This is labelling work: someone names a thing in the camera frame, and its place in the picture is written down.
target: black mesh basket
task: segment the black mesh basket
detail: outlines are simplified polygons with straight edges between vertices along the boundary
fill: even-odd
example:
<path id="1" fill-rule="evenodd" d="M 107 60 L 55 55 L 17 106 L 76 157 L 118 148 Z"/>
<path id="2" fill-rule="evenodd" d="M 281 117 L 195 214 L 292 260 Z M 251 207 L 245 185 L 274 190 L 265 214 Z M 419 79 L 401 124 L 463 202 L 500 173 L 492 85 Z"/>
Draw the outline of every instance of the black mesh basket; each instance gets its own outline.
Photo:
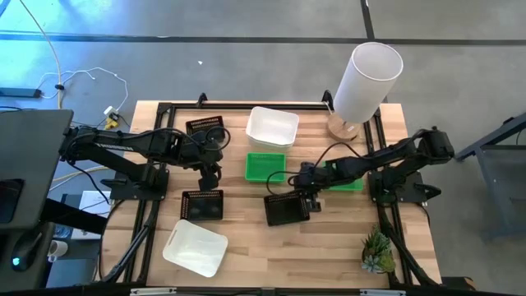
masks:
<path id="1" fill-rule="evenodd" d="M 265 213 L 269 226 L 307 221 L 311 218 L 307 201 L 298 191 L 265 197 Z"/>
<path id="2" fill-rule="evenodd" d="M 187 134 L 193 135 L 196 132 L 208 132 L 213 127 L 224 127 L 223 116 L 214 116 L 211 118 L 197 119 L 187 122 Z M 221 142 L 224 140 L 224 129 L 215 128 L 208 135 L 209 139 L 214 138 L 216 141 Z"/>
<path id="3" fill-rule="evenodd" d="M 223 190 L 182 192 L 181 219 L 189 221 L 223 219 Z"/>

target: green tray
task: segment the green tray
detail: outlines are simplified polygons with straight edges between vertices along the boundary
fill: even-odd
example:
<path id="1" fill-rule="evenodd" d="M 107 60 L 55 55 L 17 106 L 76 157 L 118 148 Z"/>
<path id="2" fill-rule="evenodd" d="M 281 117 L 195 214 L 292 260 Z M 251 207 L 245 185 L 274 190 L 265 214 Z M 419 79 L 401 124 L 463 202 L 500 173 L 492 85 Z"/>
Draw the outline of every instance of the green tray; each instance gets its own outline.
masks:
<path id="1" fill-rule="evenodd" d="M 329 191 L 361 191 L 363 190 L 363 179 L 358 179 L 350 184 L 333 186 L 327 189 Z"/>
<path id="2" fill-rule="evenodd" d="M 283 153 L 256 153 L 247 154 L 245 179 L 250 182 L 266 182 L 271 173 L 285 170 L 287 161 Z M 270 183 L 285 181 L 284 173 L 277 173 L 270 178 Z"/>

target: wooden table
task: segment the wooden table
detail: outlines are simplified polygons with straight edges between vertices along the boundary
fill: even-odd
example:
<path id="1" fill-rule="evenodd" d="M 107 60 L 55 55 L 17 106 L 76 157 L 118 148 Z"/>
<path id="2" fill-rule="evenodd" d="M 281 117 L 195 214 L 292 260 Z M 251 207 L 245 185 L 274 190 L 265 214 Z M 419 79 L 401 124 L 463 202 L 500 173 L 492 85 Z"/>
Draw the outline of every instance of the wooden table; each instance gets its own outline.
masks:
<path id="1" fill-rule="evenodd" d="M 158 102 L 137 102 L 131 132 L 153 128 Z M 300 121 L 294 146 L 287 153 L 287 170 L 298 171 L 302 161 L 316 161 L 335 141 L 327 136 L 325 129 L 328 111 L 294 112 L 300 116 Z M 362 240 L 378 223 L 376 207 L 368 196 L 366 178 L 366 189 L 362 192 L 321 192 L 322 212 L 311 213 L 310 221 L 267 226 L 263 205 L 263 196 L 268 195 L 265 184 L 249 183 L 244 178 L 247 152 L 265 151 L 248 143 L 245 127 L 249 114 L 250 110 L 180 109 L 176 112 L 175 127 L 183 131 L 186 130 L 186 121 L 222 115 L 225 127 L 232 133 L 232 141 L 223 150 L 224 158 L 219 163 L 223 167 L 219 189 L 224 190 L 224 218 L 216 222 L 197 223 L 227 236 L 228 249 L 217 274 L 212 278 L 205 278 L 163 259 L 164 245 L 179 220 L 182 191 L 198 190 L 197 180 L 200 178 L 198 172 L 169 167 L 168 194 L 159 210 L 148 285 L 387 288 L 386 275 L 369 274 L 361 268 Z M 388 145 L 408 136 L 400 104 L 383 104 L 381 114 Z M 375 148 L 379 149 L 373 121 L 371 129 Z M 358 138 L 352 141 L 352 146 L 359 154 L 365 155 L 365 142 L 364 132 L 361 131 Z M 336 146 L 325 158 L 347 155 L 351 154 L 346 147 Z M 126 153 L 125 156 L 137 163 L 145 162 L 138 154 Z M 291 190 L 284 184 L 272 186 L 275 192 Z M 103 271 L 106 273 L 130 243 L 136 208 L 137 202 L 124 202 L 108 223 L 103 243 Z M 408 249 L 427 274 L 440 282 L 425 213 L 416 205 L 400 204 L 400 214 Z M 134 279 L 140 269 L 143 247 L 137 253 Z M 403 280 L 398 253 L 394 246 L 393 249 L 397 276 Z"/>

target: gray floor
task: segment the gray floor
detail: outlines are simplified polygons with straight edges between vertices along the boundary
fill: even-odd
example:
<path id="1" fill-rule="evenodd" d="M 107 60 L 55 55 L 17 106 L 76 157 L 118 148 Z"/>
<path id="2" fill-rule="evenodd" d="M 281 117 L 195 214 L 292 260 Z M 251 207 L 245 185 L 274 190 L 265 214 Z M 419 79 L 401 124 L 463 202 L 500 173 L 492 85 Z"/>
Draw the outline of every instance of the gray floor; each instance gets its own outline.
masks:
<path id="1" fill-rule="evenodd" d="M 358 0 L 26 0 L 50 32 L 180 36 L 364 37 Z M 369 0 L 381 38 L 520 39 L 526 2 L 461 0 Z M 36 31 L 12 1 L 0 30 Z M 336 90 L 354 45 L 335 44 L 115 44 L 61 43 L 62 69 L 104 67 L 128 82 L 122 108 L 131 119 L 138 99 L 270 99 L 318 101 Z M 402 103 L 410 132 L 437 125 L 456 150 L 502 121 L 526 111 L 525 47 L 396 46 L 405 69 L 389 95 Z M 35 87 L 55 72 L 44 42 L 1 41 L 0 85 Z M 98 123 L 102 111 L 124 96 L 122 83 L 95 73 L 68 82 L 64 107 L 75 120 Z M 54 81 L 43 86 L 53 92 Z M 55 108 L 55 99 L 0 99 L 0 104 Z M 87 168 L 92 164 L 83 164 Z M 71 171 L 58 166 L 57 176 Z M 478 288 L 525 294 L 524 238 L 483 242 L 494 209 L 474 159 L 423 170 L 443 194 L 430 202 L 431 230 L 442 275 L 467 275 Z M 110 172 L 94 173 L 97 179 Z M 50 193 L 90 190 L 79 177 Z"/>

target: wooden lamp base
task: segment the wooden lamp base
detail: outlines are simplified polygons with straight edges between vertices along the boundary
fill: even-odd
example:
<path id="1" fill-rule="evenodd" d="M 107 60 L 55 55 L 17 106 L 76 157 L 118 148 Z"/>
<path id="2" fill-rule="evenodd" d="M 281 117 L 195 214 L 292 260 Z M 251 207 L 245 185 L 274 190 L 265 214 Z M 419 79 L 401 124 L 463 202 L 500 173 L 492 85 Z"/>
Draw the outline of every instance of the wooden lamp base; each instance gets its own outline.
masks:
<path id="1" fill-rule="evenodd" d="M 345 122 L 336 113 L 332 113 L 327 120 L 327 131 L 336 141 L 351 141 L 358 136 L 361 123 Z"/>

